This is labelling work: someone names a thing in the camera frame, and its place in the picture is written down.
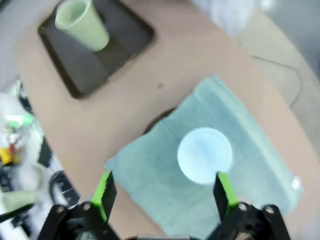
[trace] black tray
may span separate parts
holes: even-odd
[[[55,26],[56,8],[38,33],[72,97],[80,99],[107,81],[129,59],[144,50],[155,31],[118,0],[93,0],[110,40],[92,52]]]

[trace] yellow object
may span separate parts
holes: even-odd
[[[0,148],[0,159],[3,165],[19,163],[19,158],[12,154],[9,148]]]

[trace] cup rim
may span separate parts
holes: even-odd
[[[83,2],[85,4],[85,10],[83,11],[83,13],[71,24],[64,24],[62,22],[58,21],[58,16],[59,16],[59,12],[60,10],[65,7],[65,5],[70,4],[71,2]],[[56,13],[55,13],[55,20],[54,20],[54,24],[56,27],[58,27],[59,29],[68,29],[70,27],[72,27],[73,25],[75,25],[76,23],[78,23],[82,17],[86,14],[86,12],[88,11],[89,7],[92,4],[92,0],[65,0],[63,1],[57,8]]]

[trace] black device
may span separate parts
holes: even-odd
[[[120,240],[121,238],[108,223],[116,194],[114,180],[110,174],[105,182],[101,206],[90,201],[70,209],[63,205],[54,205],[38,240],[76,240],[85,232],[90,232],[93,239],[96,240]],[[221,223],[208,235],[206,240],[290,240],[286,225],[276,205],[266,205],[259,210],[245,202],[238,202],[230,207],[228,193],[225,192],[218,174],[213,195]],[[126,240],[138,239],[151,240],[154,238],[133,236]],[[155,237],[155,239],[171,240],[173,238]],[[179,239],[196,240],[197,238],[190,236]]]

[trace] light blue bowl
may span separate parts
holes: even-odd
[[[229,140],[218,130],[200,127],[185,135],[177,151],[178,164],[191,181],[209,185],[217,172],[226,173],[232,165]]]

